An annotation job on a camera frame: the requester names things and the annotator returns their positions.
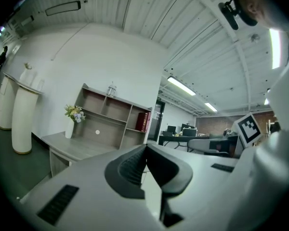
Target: flowers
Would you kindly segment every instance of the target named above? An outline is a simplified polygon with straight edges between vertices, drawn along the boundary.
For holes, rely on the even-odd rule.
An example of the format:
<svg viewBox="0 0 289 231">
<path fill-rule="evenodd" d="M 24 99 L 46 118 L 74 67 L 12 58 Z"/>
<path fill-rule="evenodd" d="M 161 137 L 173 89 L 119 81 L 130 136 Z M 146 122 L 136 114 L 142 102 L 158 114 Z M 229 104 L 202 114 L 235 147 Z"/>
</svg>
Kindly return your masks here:
<svg viewBox="0 0 289 231">
<path fill-rule="evenodd" d="M 84 121 L 86 118 L 79 106 L 66 105 L 64 109 L 66 110 L 65 115 L 77 123 Z"/>
<path fill-rule="evenodd" d="M 24 65 L 25 65 L 26 69 L 32 69 L 32 67 L 29 65 L 29 63 L 24 63 Z"/>
</svg>

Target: white ceiling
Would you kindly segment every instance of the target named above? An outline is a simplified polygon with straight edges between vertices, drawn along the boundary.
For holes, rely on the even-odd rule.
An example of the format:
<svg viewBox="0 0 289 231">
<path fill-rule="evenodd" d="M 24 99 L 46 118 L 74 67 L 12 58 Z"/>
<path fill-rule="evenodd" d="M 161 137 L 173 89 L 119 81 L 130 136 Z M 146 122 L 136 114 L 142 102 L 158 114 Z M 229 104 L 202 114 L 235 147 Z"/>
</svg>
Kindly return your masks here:
<svg viewBox="0 0 289 231">
<path fill-rule="evenodd" d="M 164 101 L 197 116 L 265 111 L 264 94 L 273 85 L 287 60 L 288 41 L 283 37 L 282 67 L 272 68 L 269 30 L 249 27 L 238 20 L 234 31 L 218 10 L 227 0 L 79 0 L 78 11 L 46 16 L 45 10 L 76 0 L 26 0 L 12 20 L 18 24 L 29 16 L 30 24 L 19 34 L 55 24 L 103 23 L 125 33 L 149 38 L 169 51 L 160 84 Z M 250 37 L 258 34 L 258 43 Z M 190 96 L 167 81 L 177 77 L 197 94 Z"/>
</svg>

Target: office desk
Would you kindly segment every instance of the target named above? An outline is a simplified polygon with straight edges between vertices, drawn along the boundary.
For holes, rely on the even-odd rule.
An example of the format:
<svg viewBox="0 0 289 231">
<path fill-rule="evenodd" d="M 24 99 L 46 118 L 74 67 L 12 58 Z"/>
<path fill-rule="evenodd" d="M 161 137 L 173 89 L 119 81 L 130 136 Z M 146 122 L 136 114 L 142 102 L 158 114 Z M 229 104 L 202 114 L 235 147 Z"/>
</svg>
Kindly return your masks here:
<svg viewBox="0 0 289 231">
<path fill-rule="evenodd" d="M 158 140 L 159 145 L 167 146 L 169 148 L 178 149 L 179 151 L 187 151 L 187 143 L 190 140 L 207 140 L 209 136 L 197 136 L 197 137 L 188 137 L 188 136 L 179 136 L 179 137 L 170 137 L 170 136 L 160 136 Z"/>
<path fill-rule="evenodd" d="M 50 168 L 54 177 L 74 163 L 99 154 L 113 152 L 115 147 L 107 147 L 84 137 L 65 137 L 64 132 L 55 133 L 41 138 L 49 145 Z"/>
</svg>

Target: white cylindrical column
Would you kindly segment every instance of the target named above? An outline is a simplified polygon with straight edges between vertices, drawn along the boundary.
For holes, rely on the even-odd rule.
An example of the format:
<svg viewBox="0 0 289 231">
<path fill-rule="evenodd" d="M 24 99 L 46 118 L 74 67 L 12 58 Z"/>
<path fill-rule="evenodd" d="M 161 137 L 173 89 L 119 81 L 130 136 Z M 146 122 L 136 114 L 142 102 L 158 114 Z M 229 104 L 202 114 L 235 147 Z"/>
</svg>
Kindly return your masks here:
<svg viewBox="0 0 289 231">
<path fill-rule="evenodd" d="M 12 114 L 18 85 L 11 78 L 4 76 L 0 87 L 0 129 L 12 129 Z"/>
<path fill-rule="evenodd" d="M 18 154 L 31 152 L 33 115 L 39 93 L 19 86 L 12 118 L 12 145 Z"/>
</svg>

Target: dark floor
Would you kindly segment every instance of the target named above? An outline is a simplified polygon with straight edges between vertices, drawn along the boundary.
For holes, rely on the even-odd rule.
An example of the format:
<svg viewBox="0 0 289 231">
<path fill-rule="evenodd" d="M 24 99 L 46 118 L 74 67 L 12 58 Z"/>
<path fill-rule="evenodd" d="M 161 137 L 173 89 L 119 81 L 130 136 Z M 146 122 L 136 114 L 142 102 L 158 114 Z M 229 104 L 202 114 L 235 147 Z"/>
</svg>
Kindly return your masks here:
<svg viewBox="0 0 289 231">
<path fill-rule="evenodd" d="M 13 151 L 11 131 L 0 129 L 0 180 L 8 197 L 22 198 L 50 173 L 49 150 L 32 138 L 32 152 Z"/>
</svg>

